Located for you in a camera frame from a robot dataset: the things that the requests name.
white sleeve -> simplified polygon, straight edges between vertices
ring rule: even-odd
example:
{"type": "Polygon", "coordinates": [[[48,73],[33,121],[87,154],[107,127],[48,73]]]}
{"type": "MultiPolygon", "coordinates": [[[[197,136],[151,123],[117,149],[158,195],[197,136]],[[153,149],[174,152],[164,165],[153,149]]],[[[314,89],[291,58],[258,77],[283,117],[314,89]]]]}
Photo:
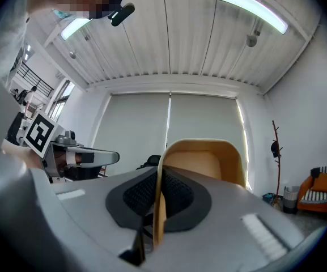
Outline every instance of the white sleeve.
{"type": "Polygon", "coordinates": [[[27,95],[26,95],[24,101],[25,101],[26,103],[31,103],[32,97],[33,97],[33,92],[27,93],[27,95]]]}

striped seat cushion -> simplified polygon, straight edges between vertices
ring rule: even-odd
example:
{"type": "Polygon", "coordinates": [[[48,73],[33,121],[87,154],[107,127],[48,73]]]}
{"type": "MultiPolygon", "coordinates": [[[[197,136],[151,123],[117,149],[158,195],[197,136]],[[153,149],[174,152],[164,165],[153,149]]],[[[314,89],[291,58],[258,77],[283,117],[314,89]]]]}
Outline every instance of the striped seat cushion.
{"type": "Polygon", "coordinates": [[[308,189],[300,203],[327,203],[327,192],[315,192],[308,189]]]}

corrugated metal ceiling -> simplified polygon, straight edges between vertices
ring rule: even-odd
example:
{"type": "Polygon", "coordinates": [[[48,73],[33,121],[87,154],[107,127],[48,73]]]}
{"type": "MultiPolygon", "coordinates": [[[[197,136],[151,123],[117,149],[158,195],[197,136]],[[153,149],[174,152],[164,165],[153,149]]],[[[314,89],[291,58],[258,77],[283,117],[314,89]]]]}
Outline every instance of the corrugated metal ceiling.
{"type": "MultiPolygon", "coordinates": [[[[218,0],[124,0],[135,12],[118,27],[110,20],[88,23],[67,41],[53,43],[87,83],[153,74],[207,75],[239,80],[262,89],[280,77],[306,39],[289,23],[284,35],[263,23],[257,45],[246,46],[259,20],[218,0]],[[76,59],[69,57],[75,52],[76,59]]],[[[283,20],[280,5],[309,37],[320,18],[313,0],[261,0],[283,20]]],[[[38,20],[46,34],[58,23],[51,12],[38,20]]]]}

trash can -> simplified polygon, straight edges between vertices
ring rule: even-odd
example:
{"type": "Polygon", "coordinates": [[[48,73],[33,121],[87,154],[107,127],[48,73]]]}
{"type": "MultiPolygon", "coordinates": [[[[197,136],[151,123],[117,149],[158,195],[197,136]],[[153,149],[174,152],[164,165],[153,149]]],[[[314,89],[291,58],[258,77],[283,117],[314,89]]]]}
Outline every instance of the trash can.
{"type": "Polygon", "coordinates": [[[287,214],[297,213],[297,199],[300,186],[286,186],[283,195],[283,211],[287,214]]]}

black mesh grille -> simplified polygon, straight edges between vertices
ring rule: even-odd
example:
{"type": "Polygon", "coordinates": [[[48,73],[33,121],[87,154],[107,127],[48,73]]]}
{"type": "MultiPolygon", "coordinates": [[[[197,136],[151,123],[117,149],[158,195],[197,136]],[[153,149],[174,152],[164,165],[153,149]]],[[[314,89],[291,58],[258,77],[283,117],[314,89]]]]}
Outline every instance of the black mesh grille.
{"type": "Polygon", "coordinates": [[[168,218],[184,210],[193,202],[192,189],[176,177],[171,176],[168,171],[164,171],[162,193],[168,218]]]}
{"type": "Polygon", "coordinates": [[[156,192],[156,173],[126,190],[124,202],[138,215],[145,216],[153,205],[156,192]]]}

